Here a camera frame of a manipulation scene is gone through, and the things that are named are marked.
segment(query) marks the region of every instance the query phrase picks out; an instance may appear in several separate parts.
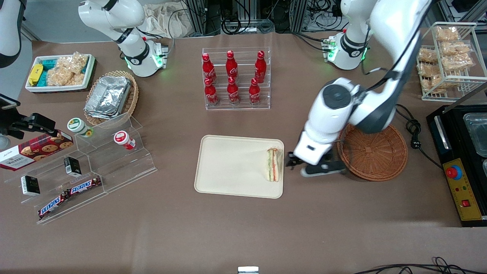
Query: round wicker basket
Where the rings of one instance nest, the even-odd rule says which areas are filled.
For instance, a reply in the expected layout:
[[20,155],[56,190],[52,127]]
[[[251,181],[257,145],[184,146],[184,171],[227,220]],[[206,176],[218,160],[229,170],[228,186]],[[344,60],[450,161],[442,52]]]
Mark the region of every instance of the round wicker basket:
[[387,181],[398,176],[408,161],[408,148],[392,125],[376,134],[366,134],[349,124],[338,143],[342,161],[355,175],[370,181]]
[[[137,104],[137,100],[139,99],[139,87],[137,86],[137,83],[135,82],[135,79],[133,78],[133,76],[130,75],[129,73],[125,72],[125,71],[118,71],[118,70],[108,72],[104,76],[115,76],[115,77],[123,76],[123,77],[130,80],[131,86],[130,86],[130,90],[129,90],[129,95],[127,96],[127,100],[125,101],[125,105],[124,105],[124,108],[122,110],[122,113],[129,113],[130,115],[132,115],[133,111],[135,110],[135,105]],[[90,92],[88,93],[88,96],[86,98],[86,102],[88,102],[88,100],[90,99],[90,96],[93,93],[93,89],[96,86],[96,84],[98,84],[98,81],[100,81],[100,79],[101,79],[101,77],[98,80],[96,80],[96,82],[93,84],[93,86],[90,89]],[[86,120],[90,124],[92,124],[93,126],[99,125],[99,124],[108,120],[108,119],[91,117],[86,112],[85,112],[85,117],[86,117]]]

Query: yellow control panel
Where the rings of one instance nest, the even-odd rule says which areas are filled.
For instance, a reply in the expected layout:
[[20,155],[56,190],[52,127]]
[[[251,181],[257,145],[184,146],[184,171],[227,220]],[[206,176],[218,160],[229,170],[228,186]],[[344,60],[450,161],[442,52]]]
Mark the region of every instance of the yellow control panel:
[[462,161],[455,159],[443,164],[453,200],[462,221],[482,220],[479,205],[475,200]]

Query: red button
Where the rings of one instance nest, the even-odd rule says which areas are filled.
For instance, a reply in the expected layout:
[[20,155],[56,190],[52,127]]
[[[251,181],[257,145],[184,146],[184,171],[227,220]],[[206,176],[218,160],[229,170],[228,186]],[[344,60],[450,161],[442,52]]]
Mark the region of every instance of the red button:
[[448,178],[454,179],[458,176],[458,171],[455,168],[449,167],[447,168],[447,176]]
[[470,206],[470,202],[468,200],[462,200],[462,206],[463,207],[469,207]]

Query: small black box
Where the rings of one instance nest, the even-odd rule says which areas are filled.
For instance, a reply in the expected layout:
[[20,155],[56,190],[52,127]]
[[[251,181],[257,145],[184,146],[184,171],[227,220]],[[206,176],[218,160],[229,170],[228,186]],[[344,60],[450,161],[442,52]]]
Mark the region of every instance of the small black box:
[[75,158],[64,158],[64,167],[66,168],[66,174],[73,177],[81,176],[81,168],[79,167],[79,161]]
[[24,195],[37,196],[40,194],[37,178],[26,175],[20,178],[20,181],[22,182],[22,193],[24,193]]

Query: emergency stop button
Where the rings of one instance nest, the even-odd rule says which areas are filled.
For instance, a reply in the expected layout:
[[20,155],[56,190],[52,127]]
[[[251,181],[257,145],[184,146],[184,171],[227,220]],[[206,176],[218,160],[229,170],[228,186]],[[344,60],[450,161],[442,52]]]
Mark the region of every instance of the emergency stop button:
[[459,180],[462,177],[462,170],[457,165],[452,165],[445,170],[447,177],[453,180]]

